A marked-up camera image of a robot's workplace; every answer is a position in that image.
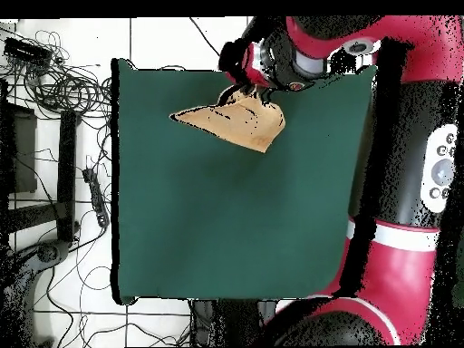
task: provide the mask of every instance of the white button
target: white button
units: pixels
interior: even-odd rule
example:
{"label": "white button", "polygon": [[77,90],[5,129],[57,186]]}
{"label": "white button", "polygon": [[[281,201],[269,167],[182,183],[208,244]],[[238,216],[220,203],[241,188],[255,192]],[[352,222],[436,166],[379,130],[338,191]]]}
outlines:
{"label": "white button", "polygon": [[430,190],[430,197],[437,198],[440,195],[440,190],[438,188],[432,188]]}

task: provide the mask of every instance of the connector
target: connector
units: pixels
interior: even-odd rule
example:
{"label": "connector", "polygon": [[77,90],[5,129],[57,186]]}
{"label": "connector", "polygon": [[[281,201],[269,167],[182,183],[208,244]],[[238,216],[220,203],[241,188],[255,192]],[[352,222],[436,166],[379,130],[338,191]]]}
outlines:
{"label": "connector", "polygon": [[4,55],[45,70],[49,68],[53,54],[45,48],[7,37],[5,39]]}

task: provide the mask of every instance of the floor tile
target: floor tile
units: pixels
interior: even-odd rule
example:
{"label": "floor tile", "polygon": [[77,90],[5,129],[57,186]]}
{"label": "floor tile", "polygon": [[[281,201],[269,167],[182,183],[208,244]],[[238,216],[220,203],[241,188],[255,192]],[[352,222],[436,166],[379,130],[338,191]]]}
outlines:
{"label": "floor tile", "polygon": [[[73,324],[61,344],[63,348],[123,348],[125,345],[125,323],[123,315],[73,315]],[[57,347],[71,324],[68,314],[34,314],[34,326],[38,339],[54,335],[53,347]]]}
{"label": "floor tile", "polygon": [[[241,36],[247,24],[245,16],[193,19],[219,53],[226,42]],[[216,70],[218,67],[217,54],[188,17],[132,19],[131,60],[137,68],[182,65],[188,70]]]}
{"label": "floor tile", "polygon": [[130,314],[190,314],[187,300],[140,298],[129,307]]}
{"label": "floor tile", "polygon": [[136,324],[128,331],[128,347],[165,347],[175,344],[181,335],[189,331],[189,316],[129,315],[129,322]]}

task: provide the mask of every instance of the gray button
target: gray button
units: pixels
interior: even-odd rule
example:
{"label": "gray button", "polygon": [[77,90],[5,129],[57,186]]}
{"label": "gray button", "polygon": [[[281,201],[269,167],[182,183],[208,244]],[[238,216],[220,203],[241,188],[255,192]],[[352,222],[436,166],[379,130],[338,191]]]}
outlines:
{"label": "gray button", "polygon": [[437,148],[437,153],[439,154],[439,156],[445,156],[445,155],[446,155],[446,152],[447,152],[446,145],[440,145],[440,146]]}
{"label": "gray button", "polygon": [[448,136],[446,137],[446,142],[448,144],[452,144],[454,142],[454,135],[452,133],[448,134]]}
{"label": "gray button", "polygon": [[454,164],[449,159],[440,160],[431,169],[431,178],[439,186],[448,186],[454,178]]}

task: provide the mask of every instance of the tangled wires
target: tangled wires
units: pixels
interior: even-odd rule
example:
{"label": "tangled wires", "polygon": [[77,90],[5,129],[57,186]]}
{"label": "tangled wires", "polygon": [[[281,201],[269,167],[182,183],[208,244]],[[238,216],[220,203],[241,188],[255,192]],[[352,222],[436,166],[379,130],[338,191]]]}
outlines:
{"label": "tangled wires", "polygon": [[[40,43],[39,34],[48,34],[48,43]],[[37,104],[41,111],[59,113],[71,109],[86,116],[90,112],[101,111],[102,104],[110,105],[111,79],[99,83],[97,77],[83,66],[66,65],[70,55],[62,48],[59,34],[38,31],[35,39],[21,37],[18,40],[44,48],[52,57],[47,66],[38,66],[8,56],[1,75],[14,76],[11,90],[24,86],[30,98],[28,101]]]}

